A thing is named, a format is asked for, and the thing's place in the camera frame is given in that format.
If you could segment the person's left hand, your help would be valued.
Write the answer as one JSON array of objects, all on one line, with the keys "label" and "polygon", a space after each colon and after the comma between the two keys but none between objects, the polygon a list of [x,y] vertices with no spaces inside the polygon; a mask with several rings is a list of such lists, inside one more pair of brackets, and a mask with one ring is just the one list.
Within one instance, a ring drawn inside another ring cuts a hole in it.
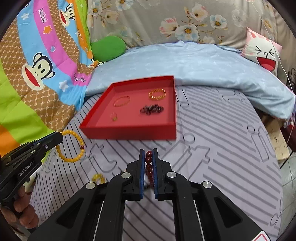
[{"label": "person's left hand", "polygon": [[30,205],[30,197],[24,186],[18,190],[18,198],[14,202],[14,209],[21,214],[19,218],[10,209],[1,206],[1,212],[8,224],[19,232],[21,230],[17,226],[18,223],[28,230],[36,228],[39,222],[34,208]]}]

